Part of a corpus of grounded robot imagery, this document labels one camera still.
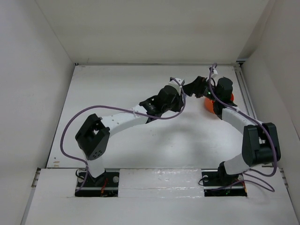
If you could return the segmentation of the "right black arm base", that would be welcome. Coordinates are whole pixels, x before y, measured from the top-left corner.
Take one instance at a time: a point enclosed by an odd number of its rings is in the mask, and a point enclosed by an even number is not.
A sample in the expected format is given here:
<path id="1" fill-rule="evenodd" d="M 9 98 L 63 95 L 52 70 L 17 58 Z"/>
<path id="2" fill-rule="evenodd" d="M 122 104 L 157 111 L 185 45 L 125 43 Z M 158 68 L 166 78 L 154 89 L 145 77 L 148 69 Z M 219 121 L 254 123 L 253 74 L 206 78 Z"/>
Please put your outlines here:
<path id="1" fill-rule="evenodd" d="M 247 197 L 243 175 L 241 173 L 228 175 L 222 162 L 218 169 L 204 169 L 198 185 L 204 188 L 205 197 Z"/>

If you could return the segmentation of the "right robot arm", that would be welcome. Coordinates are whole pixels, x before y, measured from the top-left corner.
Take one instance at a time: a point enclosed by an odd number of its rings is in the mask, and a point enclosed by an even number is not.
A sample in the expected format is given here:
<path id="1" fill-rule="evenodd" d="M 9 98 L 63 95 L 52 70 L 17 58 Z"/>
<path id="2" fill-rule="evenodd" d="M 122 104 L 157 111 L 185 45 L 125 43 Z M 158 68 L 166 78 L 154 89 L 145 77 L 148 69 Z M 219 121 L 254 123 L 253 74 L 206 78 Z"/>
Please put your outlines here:
<path id="1" fill-rule="evenodd" d="M 217 64 L 209 68 L 209 76 L 198 76 L 193 82 L 183 85 L 186 95 L 206 97 L 213 102 L 217 117 L 232 125 L 242 134 L 241 153 L 221 162 L 217 169 L 217 180 L 223 186 L 247 171 L 264 177 L 272 177 L 277 172 L 281 158 L 278 133 L 275 124 L 263 123 L 241 111 L 232 100 L 233 82 L 226 77 L 214 81 Z"/>

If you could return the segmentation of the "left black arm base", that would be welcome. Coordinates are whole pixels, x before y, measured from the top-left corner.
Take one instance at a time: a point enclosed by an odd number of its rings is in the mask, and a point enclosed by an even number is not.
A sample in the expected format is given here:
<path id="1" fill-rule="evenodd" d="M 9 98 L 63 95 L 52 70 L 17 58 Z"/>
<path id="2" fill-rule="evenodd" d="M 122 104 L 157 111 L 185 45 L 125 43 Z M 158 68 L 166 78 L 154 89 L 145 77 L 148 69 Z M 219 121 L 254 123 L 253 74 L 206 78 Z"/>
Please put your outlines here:
<path id="1" fill-rule="evenodd" d="M 75 196 L 76 197 L 118 197 L 119 171 L 105 171 L 99 178 L 93 178 L 88 174 L 84 181 L 86 172 L 77 169 Z"/>

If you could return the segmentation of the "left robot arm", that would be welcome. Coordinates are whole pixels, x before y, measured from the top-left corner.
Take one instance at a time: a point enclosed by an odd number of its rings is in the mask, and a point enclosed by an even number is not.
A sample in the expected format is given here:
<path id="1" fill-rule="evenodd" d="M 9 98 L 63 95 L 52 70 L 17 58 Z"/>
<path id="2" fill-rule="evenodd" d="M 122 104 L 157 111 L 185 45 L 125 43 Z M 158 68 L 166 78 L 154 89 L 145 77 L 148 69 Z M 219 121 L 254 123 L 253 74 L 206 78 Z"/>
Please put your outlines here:
<path id="1" fill-rule="evenodd" d="M 96 114 L 91 114 L 87 117 L 75 135 L 75 139 L 87 160 L 89 182 L 94 186 L 99 186 L 105 180 L 102 155 L 106 151 L 110 137 L 133 126 L 162 120 L 162 115 L 167 111 L 182 112 L 184 83 L 183 79 L 171 78 L 157 95 L 140 102 L 129 110 L 111 116 L 98 117 Z"/>

